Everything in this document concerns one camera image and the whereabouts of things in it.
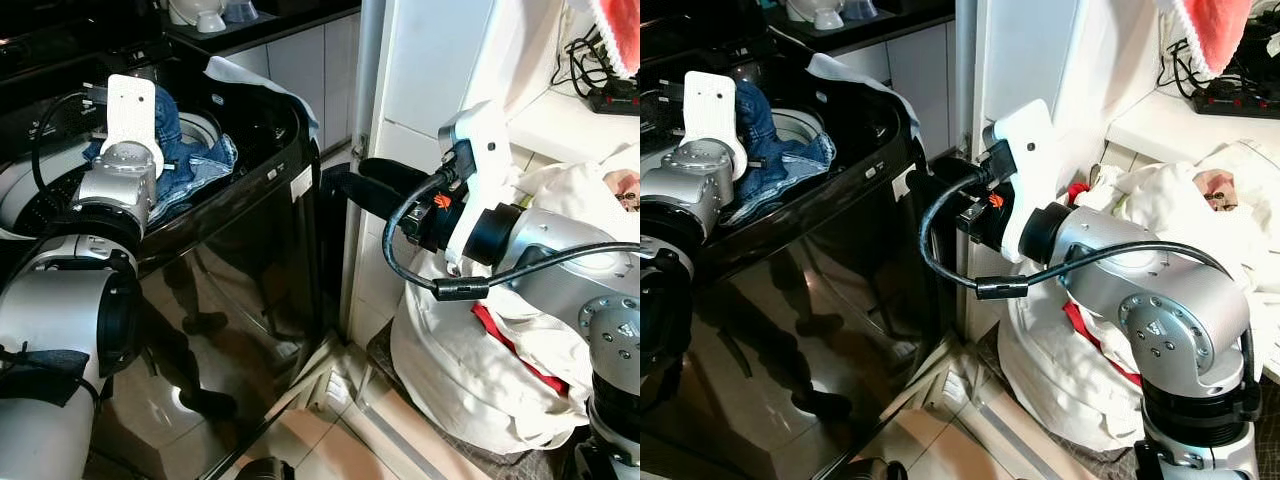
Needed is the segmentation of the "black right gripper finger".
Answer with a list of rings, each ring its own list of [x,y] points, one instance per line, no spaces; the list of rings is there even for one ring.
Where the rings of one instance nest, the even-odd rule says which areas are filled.
[[[984,193],[989,191],[988,172],[969,160],[960,157],[937,157],[934,160],[934,178],[942,187],[960,184],[965,178],[977,175],[975,183],[963,189],[965,193]]]
[[[906,186],[908,193],[908,206],[915,216],[922,216],[923,212],[940,197],[940,195],[947,188],[934,178],[934,165],[929,165],[927,169],[915,169],[906,173]]]
[[[326,172],[323,187],[380,219],[389,219],[404,202],[404,196],[389,186],[353,172]]]
[[[430,175],[396,160],[367,157],[358,165],[358,192],[370,198],[407,198],[433,189]]]

